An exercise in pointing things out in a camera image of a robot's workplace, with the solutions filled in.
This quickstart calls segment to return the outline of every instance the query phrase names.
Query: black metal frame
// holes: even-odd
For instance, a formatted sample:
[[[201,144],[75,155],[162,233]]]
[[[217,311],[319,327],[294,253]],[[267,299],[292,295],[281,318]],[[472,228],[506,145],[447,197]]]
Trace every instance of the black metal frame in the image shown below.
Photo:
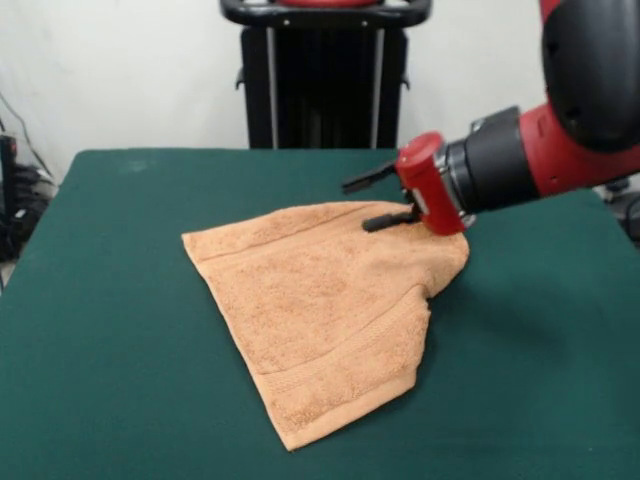
[[[0,135],[0,163],[2,164],[2,220],[9,225],[16,213],[16,140],[8,135]]]
[[[249,25],[238,82],[251,148],[396,147],[408,44],[401,27],[426,19],[431,0],[354,9],[221,4]]]

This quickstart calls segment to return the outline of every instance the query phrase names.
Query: towel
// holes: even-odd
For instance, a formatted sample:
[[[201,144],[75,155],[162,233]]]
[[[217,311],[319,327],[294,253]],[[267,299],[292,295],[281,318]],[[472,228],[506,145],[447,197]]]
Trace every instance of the towel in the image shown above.
[[[325,437],[416,383],[428,298],[462,270],[462,235],[376,233],[387,202],[286,208],[182,236],[285,448]]]

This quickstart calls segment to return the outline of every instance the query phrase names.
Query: green table surface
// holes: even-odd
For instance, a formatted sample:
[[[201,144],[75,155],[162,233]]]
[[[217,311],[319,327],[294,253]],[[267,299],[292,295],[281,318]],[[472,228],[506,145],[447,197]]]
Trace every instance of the green table surface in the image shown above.
[[[416,388],[285,451],[180,234],[392,155],[81,154],[0,300],[0,479],[640,478],[640,262],[589,192],[481,215]]]

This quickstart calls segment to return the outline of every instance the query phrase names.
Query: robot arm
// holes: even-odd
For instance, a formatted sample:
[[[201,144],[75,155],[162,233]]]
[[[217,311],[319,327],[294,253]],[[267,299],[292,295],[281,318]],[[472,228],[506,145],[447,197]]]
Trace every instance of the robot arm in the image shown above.
[[[375,180],[400,177],[414,204],[410,221],[450,235],[482,211],[640,171],[640,0],[540,5],[548,103],[476,121],[469,136],[449,144],[438,133],[424,134],[375,172]],[[367,179],[374,178],[343,189],[363,188]],[[370,223],[369,230],[398,222],[387,223]]]

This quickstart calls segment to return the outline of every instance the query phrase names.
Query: cable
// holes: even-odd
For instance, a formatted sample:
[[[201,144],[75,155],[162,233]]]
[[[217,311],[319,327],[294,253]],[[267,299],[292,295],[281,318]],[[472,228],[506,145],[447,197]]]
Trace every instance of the cable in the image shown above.
[[[9,110],[9,112],[11,112],[11,114],[14,117],[16,117],[16,120],[18,120],[18,122],[20,122],[20,125],[22,126],[22,131],[24,132],[24,139],[27,142],[27,146],[29,147],[29,150],[31,150],[31,153],[33,153],[33,156],[36,157],[36,160],[38,161],[40,166],[43,168],[43,170],[45,172],[47,172],[47,175],[49,175],[49,177],[53,178],[51,170],[49,170],[49,167],[47,166],[47,164],[44,162],[44,160],[42,159],[40,154],[36,151],[36,149],[33,147],[33,144],[31,143],[31,138],[29,137],[29,131],[27,130],[26,122],[18,114],[18,112],[16,112],[14,110],[14,108],[11,106],[11,104],[7,101],[7,99],[5,98],[5,96],[2,93],[2,91],[0,91],[0,101],[2,101],[2,103],[4,103],[4,106],[7,107],[7,110]]]
[[[52,197],[52,194],[39,190],[45,180],[42,176],[46,175],[42,169],[34,165],[13,167],[11,175],[4,179],[7,183],[0,182],[0,196],[7,189],[12,199],[9,214],[5,211],[6,205],[0,205],[0,262],[19,258],[22,247],[29,241]]]

